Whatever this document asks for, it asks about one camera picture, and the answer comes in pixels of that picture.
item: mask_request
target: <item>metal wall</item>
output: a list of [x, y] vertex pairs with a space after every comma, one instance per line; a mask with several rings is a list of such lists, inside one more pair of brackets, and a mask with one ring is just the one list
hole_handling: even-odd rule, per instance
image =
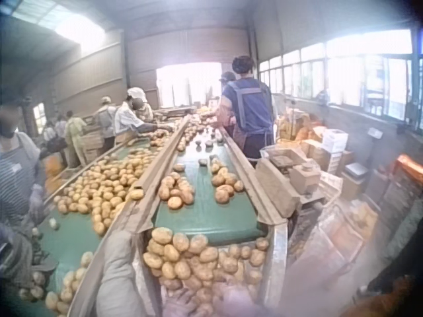
[[234, 57], [249, 55], [246, 30], [206, 28], [167, 32], [128, 43], [130, 85], [147, 91], [158, 108], [156, 69], [174, 64], [220, 62], [230, 70]]
[[119, 30], [109, 32], [94, 52], [83, 52], [78, 46], [54, 63], [51, 80], [58, 112], [92, 114], [105, 95], [116, 103], [123, 101], [126, 74], [122, 38]]
[[358, 32], [403, 27], [401, 1], [267, 0], [253, 13], [259, 60]]

